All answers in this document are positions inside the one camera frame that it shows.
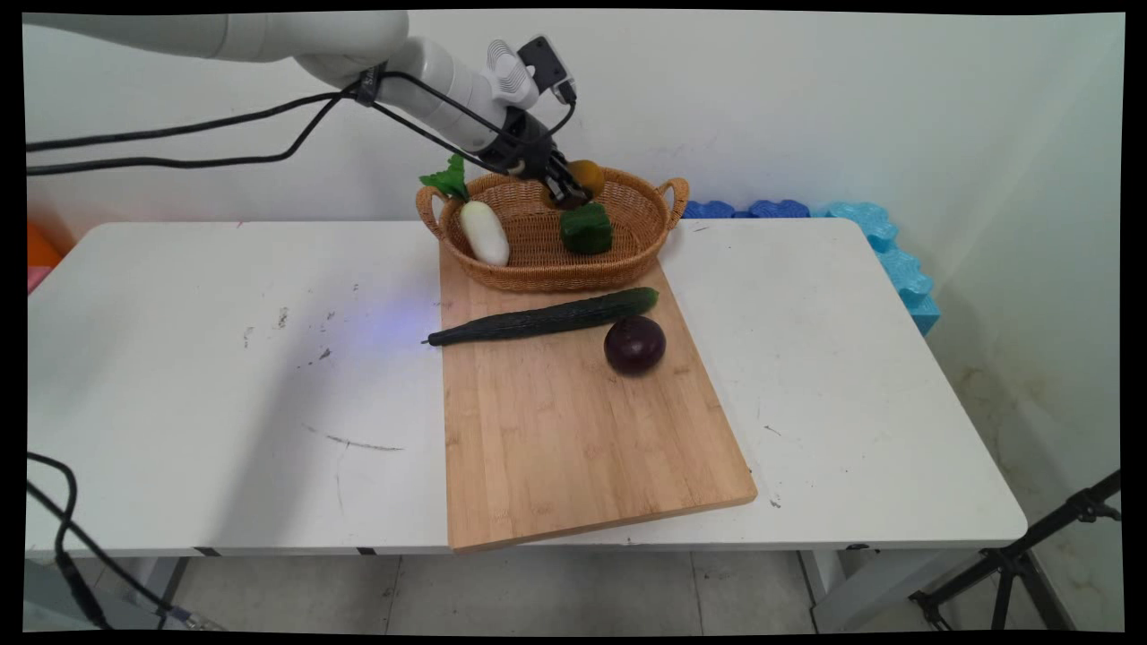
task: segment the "table leg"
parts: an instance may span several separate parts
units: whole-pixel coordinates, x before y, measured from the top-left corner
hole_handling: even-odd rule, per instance
[[[804,565],[812,601],[818,604],[828,592],[840,586],[846,576],[841,558],[836,551],[801,551],[801,564]]]
[[[824,598],[812,608],[817,629],[821,634],[856,629],[967,558],[967,551],[885,550],[857,573],[826,590]]]
[[[151,593],[164,600],[171,600],[174,595],[174,585],[179,584],[179,578],[184,575],[187,566],[187,558],[148,558],[143,566],[136,569],[139,581]],[[132,590],[130,600],[142,607],[150,606],[151,601],[143,598],[138,591]]]

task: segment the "orange object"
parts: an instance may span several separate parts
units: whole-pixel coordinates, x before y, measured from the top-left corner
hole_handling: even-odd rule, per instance
[[[55,269],[63,257],[31,222],[28,223],[28,265]]]
[[[593,200],[600,195],[606,189],[606,173],[602,172],[601,166],[588,160],[580,160],[576,162],[570,162],[565,170],[570,171],[574,179],[582,185],[583,188],[590,192],[590,199]],[[554,203],[553,195],[549,191],[541,192],[541,203],[546,204],[546,208],[552,210],[557,210],[557,204]]]

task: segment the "tile floor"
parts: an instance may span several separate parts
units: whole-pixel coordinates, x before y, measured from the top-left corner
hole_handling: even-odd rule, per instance
[[[855,568],[874,553],[845,560]],[[95,561],[96,588],[122,589]],[[957,629],[986,629],[994,581],[944,606]],[[175,603],[236,631],[687,636],[813,634],[794,552],[568,552],[468,555],[193,558]],[[1021,586],[1008,629],[1043,629]],[[858,631],[927,631],[905,600]]]

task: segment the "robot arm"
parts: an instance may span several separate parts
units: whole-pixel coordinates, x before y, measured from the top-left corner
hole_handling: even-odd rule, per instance
[[[23,20],[181,56],[249,62],[294,57],[338,90],[384,65],[385,72],[420,79],[513,137],[490,130],[403,78],[383,78],[374,100],[401,108],[486,163],[543,181],[563,208],[588,201],[546,127],[526,111],[545,90],[553,90],[562,103],[576,100],[572,77],[545,37],[531,39],[517,53],[494,40],[485,67],[475,72],[440,45],[408,37],[404,10],[184,16],[25,13]]]

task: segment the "black cable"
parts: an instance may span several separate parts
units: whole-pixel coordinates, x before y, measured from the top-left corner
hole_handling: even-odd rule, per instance
[[[505,168],[497,168],[494,165],[491,165],[491,164],[489,164],[489,163],[479,160],[478,157],[475,157],[474,155],[470,155],[470,154],[467,154],[467,153],[462,151],[461,148],[457,148],[454,146],[451,146],[450,143],[443,141],[442,139],[435,137],[434,134],[430,134],[426,130],[419,127],[418,125],[414,125],[409,121],[407,121],[407,119],[398,116],[393,111],[387,109],[382,103],[370,103],[370,107],[374,108],[374,109],[376,109],[376,110],[379,110],[380,112],[389,116],[390,118],[397,121],[398,123],[405,125],[406,127],[409,127],[414,132],[418,132],[419,134],[426,137],[427,139],[434,141],[435,143],[438,143],[443,148],[446,148],[447,150],[450,150],[450,151],[452,151],[452,153],[461,156],[463,160],[473,163],[474,165],[477,165],[479,168],[484,168],[485,170],[489,170],[490,172],[496,172],[498,174],[508,174],[508,171]]]
[[[214,121],[206,121],[203,123],[196,123],[192,125],[165,127],[162,130],[140,130],[135,132],[120,132],[118,134],[96,134],[94,137],[79,137],[76,139],[54,139],[50,141],[36,141],[32,143],[24,143],[24,151],[40,153],[44,150],[60,150],[63,148],[79,148],[83,146],[96,146],[101,143],[120,143],[124,141],[139,141],[142,139],[163,139],[164,137],[190,134],[193,132],[203,132],[205,130],[214,130],[217,127],[226,127],[228,125],[236,125],[240,123],[248,123],[252,121],[268,118],[275,115],[283,114],[286,111],[294,110],[295,108],[301,108],[303,106],[309,106],[311,103],[318,103],[320,101],[328,101],[340,95],[341,93],[338,92],[327,92],[325,94],[315,94],[313,96],[296,99],[294,101],[283,103],[281,106],[276,106],[274,108],[262,110],[258,112],[232,116],[227,118],[217,118]]]
[[[71,473],[71,469],[68,468],[68,466],[61,464],[60,461],[56,461],[55,459],[49,459],[47,457],[42,457],[33,452],[29,452],[28,458],[52,466],[63,472],[65,474],[64,476],[69,476],[69,474]],[[71,477],[72,481],[75,481],[75,475],[71,475]],[[83,528],[80,528],[79,524],[77,524],[63,510],[61,510],[55,502],[48,498],[48,496],[44,495],[44,492],[39,488],[37,488],[36,484],[33,484],[31,481],[26,481],[26,483],[28,483],[28,492],[32,497],[34,497],[40,504],[44,504],[44,506],[47,507],[53,515],[55,515],[61,522],[63,522],[63,527],[71,530],[76,535],[76,537],[78,537],[79,541],[83,542],[84,545],[87,546],[88,550],[91,550],[92,553],[100,559],[101,562],[103,562],[109,569],[115,572],[116,575],[122,577],[127,584],[132,586],[132,589],[138,591],[140,596],[147,598],[149,601],[155,604],[155,606],[162,609],[164,613],[172,611],[173,607],[171,603],[167,603],[163,598],[156,596],[155,592],[153,592],[147,586],[143,586],[143,584],[141,584],[131,574],[124,570],[124,568],[120,567],[118,562],[112,560],[111,557],[109,557],[103,551],[103,549],[100,549],[100,545],[97,545],[95,541],[93,541],[87,535],[87,533]]]
[[[574,118],[574,107],[575,106],[577,106],[577,101],[570,101],[570,109],[565,112],[565,116],[562,117],[562,119],[557,122],[557,125],[551,127],[549,132],[546,132],[546,137],[553,137],[554,134],[557,134],[559,130],[561,130],[562,127],[565,127],[565,124],[569,123],[569,121],[571,118]]]
[[[56,567],[58,567],[60,574],[63,575],[64,582],[68,583],[68,588],[71,590],[76,605],[79,606],[81,612],[84,612],[87,620],[100,629],[112,629],[112,627],[108,624],[107,617],[103,615],[103,607],[100,606],[100,601],[95,599],[92,590],[87,586],[84,575],[79,573],[79,569],[76,567],[76,562],[72,561],[71,555],[64,551],[64,535],[68,531],[68,522],[71,521],[72,512],[76,511],[76,498],[79,494],[79,487],[76,483],[76,475],[71,472],[71,468],[60,461],[56,461],[55,459],[36,454],[33,452],[29,452],[28,458],[56,468],[63,473],[64,479],[68,480],[68,504],[63,511],[64,519],[60,522],[60,528],[56,530]]]
[[[492,131],[497,132],[498,134],[500,134],[500,135],[509,139],[510,141],[513,141],[515,143],[524,143],[525,142],[525,141],[522,141],[520,138],[515,137],[513,133],[507,132],[507,131],[502,130],[501,127],[499,127],[499,126],[490,123],[489,121],[482,118],[482,116],[479,116],[477,112],[473,111],[470,108],[467,108],[462,103],[459,103],[458,101],[455,101],[455,100],[451,99],[450,96],[443,94],[442,92],[439,92],[435,87],[431,87],[428,83],[426,83],[424,80],[422,80],[421,78],[419,78],[416,76],[412,76],[409,73],[406,73],[405,71],[385,71],[385,70],[383,70],[382,72],[379,73],[379,78],[380,79],[382,79],[382,78],[401,78],[401,79],[408,80],[408,81],[413,83],[414,85],[418,85],[422,90],[426,90],[427,92],[434,94],[439,100],[445,101],[447,104],[450,104],[454,109],[459,110],[460,112],[465,114],[466,116],[473,118],[474,121],[478,122],[479,124],[485,125],[490,130],[492,130]]]
[[[438,90],[431,87],[429,84],[424,83],[422,79],[420,79],[418,77],[414,77],[414,76],[412,76],[409,73],[400,72],[400,71],[383,71],[380,76],[382,78],[387,78],[387,77],[390,77],[390,78],[401,78],[401,79],[405,79],[405,80],[407,80],[409,83],[413,83],[414,85],[421,87],[422,90],[424,90],[424,91],[434,94],[439,100],[442,100],[442,101],[448,103],[450,106],[454,107],[455,109],[460,110],[462,114],[465,114],[465,115],[469,116],[470,118],[475,119],[479,124],[482,124],[482,125],[489,127],[490,130],[494,131],[499,135],[505,137],[505,138],[509,139],[510,141],[513,141],[515,143],[525,145],[524,141],[522,141],[521,138],[516,137],[515,134],[513,134],[513,133],[510,133],[510,132],[508,132],[506,130],[502,130],[501,127],[498,127],[498,126],[493,125],[489,121],[486,121],[483,117],[481,117],[479,115],[475,114],[473,110],[470,110],[466,106],[463,106],[463,104],[459,103],[458,101],[451,99],[450,96],[443,94],[442,92],[439,92]],[[115,169],[115,168],[134,168],[134,166],[159,166],[159,168],[175,168],[175,169],[220,168],[220,166],[228,166],[228,165],[245,165],[245,164],[273,163],[273,162],[278,162],[278,161],[283,161],[283,160],[292,156],[299,149],[299,147],[302,147],[303,142],[311,134],[311,132],[315,129],[315,126],[319,125],[319,122],[322,121],[322,118],[325,116],[327,116],[327,114],[330,111],[330,109],[334,108],[335,104],[338,101],[341,101],[341,100],[350,96],[358,88],[358,86],[359,86],[359,81],[354,81],[351,85],[349,85],[346,88],[344,88],[342,92],[338,92],[338,93],[327,93],[327,94],[318,94],[318,95],[314,95],[314,96],[306,96],[306,98],[303,98],[303,99],[297,99],[295,101],[290,101],[288,103],[283,103],[282,106],[278,106],[278,107],[274,107],[274,108],[270,108],[267,110],[263,110],[260,112],[251,112],[251,114],[248,114],[248,115],[240,115],[240,116],[234,116],[234,117],[227,117],[227,118],[221,118],[221,119],[216,119],[216,121],[203,122],[203,123],[198,123],[198,124],[181,125],[181,126],[167,127],[167,129],[163,129],[163,130],[142,130],[142,131],[136,131],[136,132],[124,132],[124,133],[119,133],[119,134],[97,134],[97,135],[93,135],[93,137],[81,137],[81,138],[77,138],[77,139],[56,139],[56,140],[52,140],[52,141],[39,141],[39,142],[33,142],[33,143],[25,143],[25,146],[24,146],[26,153],[36,153],[36,151],[52,150],[52,149],[75,148],[75,147],[81,147],[81,146],[93,146],[93,145],[99,145],[99,143],[115,143],[115,142],[123,142],[123,141],[136,141],[136,140],[143,140],[143,139],[159,139],[159,138],[165,138],[165,137],[174,137],[174,135],[179,135],[179,134],[187,134],[187,133],[192,133],[192,132],[203,132],[203,131],[206,131],[206,130],[213,130],[213,129],[218,129],[218,127],[225,127],[225,126],[228,126],[228,125],[235,125],[235,124],[240,124],[240,123],[248,123],[248,122],[252,122],[252,121],[258,121],[258,119],[267,118],[267,117],[271,117],[271,116],[274,116],[274,115],[278,115],[278,114],[286,112],[288,110],[292,110],[295,108],[298,108],[298,107],[302,107],[302,106],[305,106],[305,104],[309,104],[309,103],[314,103],[314,102],[318,102],[318,101],[321,101],[321,100],[328,100],[327,104],[323,106],[322,109],[319,110],[319,112],[314,116],[314,118],[311,119],[311,122],[306,125],[306,127],[298,135],[298,138],[295,139],[295,142],[291,143],[291,146],[287,150],[284,150],[284,151],[282,151],[282,153],[280,153],[278,155],[249,156],[249,157],[228,157],[228,158],[198,160],[198,161],[170,160],[170,158],[162,158],[162,157],[119,157],[119,158],[95,160],[95,161],[88,161],[88,162],[77,162],[77,163],[65,163],[65,164],[26,166],[25,168],[25,176],[28,176],[28,177],[38,177],[38,176],[47,176],[47,174],[63,174],[63,173],[69,173],[69,172],[87,172],[87,171],[92,171],[92,170],[107,170],[107,169]],[[537,143],[538,141],[540,141],[540,140],[543,140],[543,139],[545,139],[547,137],[553,137],[559,130],[561,130],[567,123],[569,123],[570,118],[574,117],[574,109],[575,109],[576,104],[577,103],[575,101],[570,101],[569,102],[570,109],[565,112],[565,116],[562,118],[562,121],[560,121],[557,123],[557,125],[555,125],[554,127],[549,129],[546,132],[546,134],[539,137],[535,141],[531,141],[529,145]],[[450,151],[452,151],[454,154],[461,155],[466,161],[469,161],[470,163],[473,163],[473,164],[475,164],[475,165],[477,165],[479,168],[489,170],[490,172],[494,172],[494,173],[498,173],[498,174],[508,174],[508,170],[507,169],[497,168],[497,166],[493,166],[491,164],[487,164],[487,163],[478,160],[477,157],[475,157],[473,155],[469,155],[469,154],[462,151],[461,149],[459,149],[459,148],[454,147],[454,146],[451,146],[446,141],[443,141],[442,139],[435,137],[434,134],[430,134],[426,130],[419,127],[418,125],[414,125],[409,121],[407,121],[407,119],[398,116],[396,112],[387,109],[385,107],[383,107],[383,106],[381,106],[381,104],[379,104],[376,102],[372,103],[372,106],[376,110],[379,110],[382,114],[389,116],[390,118],[397,121],[398,123],[405,125],[406,127],[413,130],[414,132],[421,134],[422,137],[429,139],[430,141],[434,141],[435,143],[442,146],[443,148],[445,148],[445,149],[447,149],[447,150],[450,150]]]
[[[33,165],[33,166],[28,166],[25,170],[29,177],[33,177],[41,174],[62,174],[65,172],[86,172],[89,170],[104,170],[110,168],[132,168],[140,165],[195,169],[195,168],[218,168],[223,165],[245,165],[252,163],[272,163],[272,162],[283,161],[294,155],[298,150],[299,146],[303,145],[303,141],[306,141],[306,138],[311,134],[311,131],[313,131],[314,127],[319,125],[319,122],[322,121],[322,117],[327,116],[327,112],[329,112],[330,109],[334,108],[338,101],[348,98],[349,95],[350,94],[344,91],[334,99],[330,99],[330,101],[328,101],[326,106],[322,106],[322,109],[319,110],[319,114],[314,115],[314,118],[312,118],[311,122],[306,124],[306,127],[304,127],[303,132],[299,133],[297,139],[295,139],[295,142],[291,143],[289,148],[287,148],[282,153],[279,153],[278,155],[267,155],[262,157],[229,157],[220,160],[198,160],[198,161],[167,160],[161,157],[120,157],[112,160],[95,160],[95,161],[78,162],[78,163],[62,163],[55,165]]]

